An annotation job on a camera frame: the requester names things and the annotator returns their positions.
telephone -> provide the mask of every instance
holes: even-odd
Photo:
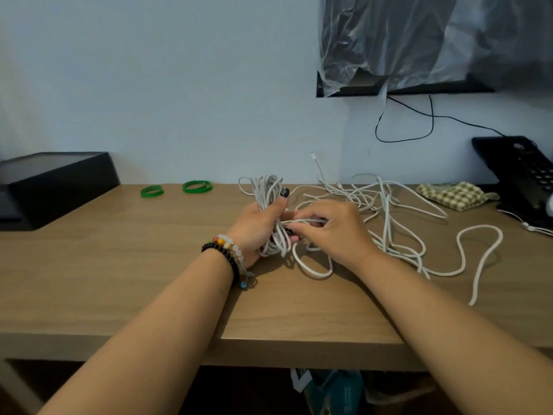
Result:
[[[553,163],[526,137],[475,137],[472,146],[499,179],[501,204],[525,221],[553,226]]]

black cable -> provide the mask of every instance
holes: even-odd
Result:
[[[397,100],[395,99],[392,99],[391,97],[388,96],[388,99],[390,100],[393,100],[394,102],[397,102]],[[430,97],[430,95],[428,95],[428,99],[430,100],[430,113],[431,115],[428,115],[427,113],[422,113],[422,112],[419,112],[419,111],[416,111],[414,110],[413,108],[411,108],[411,106],[407,106],[406,104],[403,104],[404,106],[407,106],[409,109],[415,111],[415,112],[418,112],[418,113],[422,113],[423,115],[426,115],[426,116],[432,116],[432,128],[430,128],[430,132],[428,134],[426,134],[425,136],[423,137],[419,137],[419,138],[408,138],[408,139],[405,139],[405,140],[396,140],[396,141],[384,141],[384,140],[381,140],[380,138],[378,138],[378,124],[380,123],[380,120],[382,119],[382,116],[384,115],[384,112],[386,111],[386,109],[384,109],[382,111],[382,113],[380,114],[380,117],[378,118],[378,122],[377,122],[377,126],[374,127],[374,136],[377,137],[377,140],[379,140],[381,143],[402,143],[404,141],[413,141],[413,140],[420,140],[420,139],[423,139],[423,138],[426,138],[428,137],[430,134],[432,134],[432,131],[434,131],[434,106],[432,105],[432,97]]]
[[[460,119],[457,119],[457,118],[453,118],[452,116],[447,116],[447,115],[434,115],[434,110],[432,108],[432,97],[430,97],[430,95],[428,95],[428,99],[430,99],[430,108],[431,108],[431,114],[428,114],[428,113],[424,113],[424,112],[421,112],[421,111],[417,111],[415,108],[412,108],[411,106],[407,105],[407,104],[404,104],[403,102],[400,102],[390,96],[387,96],[388,99],[390,99],[391,101],[395,102],[395,103],[399,103],[403,106],[405,106],[407,109],[410,109],[412,110],[413,112],[417,112],[417,113],[420,113],[421,115],[425,115],[425,116],[430,116],[432,117],[432,130],[434,129],[434,118],[449,118],[449,119],[453,119],[453,120],[456,120],[457,122],[460,122],[461,124],[465,124],[465,125],[469,125],[470,127],[476,127],[476,128],[482,128],[482,129],[488,129],[490,131],[494,131],[496,134],[499,134],[501,135],[502,137],[507,137],[507,135],[497,131],[496,129],[493,129],[493,128],[490,128],[490,127],[484,127],[482,125],[476,125],[476,124],[470,124],[468,122],[465,122],[464,120],[460,120]],[[378,135],[377,135],[377,129],[378,129],[378,124],[380,123],[380,120],[382,119],[382,116],[384,115],[384,112],[382,112],[382,114],[380,115],[380,118],[378,118],[378,123],[377,123],[377,126],[375,127],[374,129],[374,135],[376,135],[377,139],[383,143],[401,143],[403,141],[411,141],[411,140],[420,140],[422,138],[425,138],[425,137],[428,137],[432,131],[430,131],[428,134],[426,134],[424,137],[419,137],[419,138],[409,138],[409,139],[405,139],[405,140],[397,140],[397,141],[383,141],[381,140],[380,138],[378,138]]]

gingham fabric pouch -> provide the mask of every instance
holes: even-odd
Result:
[[[499,201],[499,195],[485,193],[468,182],[459,184],[419,185],[416,191],[425,198],[456,211],[465,211],[482,205],[486,201]]]

wooden desk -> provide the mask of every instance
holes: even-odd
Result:
[[[203,195],[165,185],[165,194],[153,199],[142,199],[140,188],[120,186],[35,232],[0,232],[0,356],[86,360],[252,201],[236,185],[216,185]],[[406,192],[399,197],[411,200]],[[292,203],[297,199],[295,194]],[[394,215],[425,241],[425,264],[438,271],[459,267],[460,229],[500,227],[505,239],[485,267],[474,308],[551,353],[553,238],[524,230],[494,204],[447,212],[447,222],[403,209]],[[370,226],[381,231],[382,220]],[[466,272],[432,281],[468,302],[478,261],[495,236],[491,230],[468,233]],[[396,238],[405,240],[399,233]],[[326,265],[322,253],[304,259]],[[344,268],[313,280],[290,257],[272,257],[254,272],[254,289],[231,293],[206,364],[423,369]]]

clear plastic bag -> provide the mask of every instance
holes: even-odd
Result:
[[[553,0],[321,0],[325,96],[358,68],[388,90],[464,80],[553,86]]]

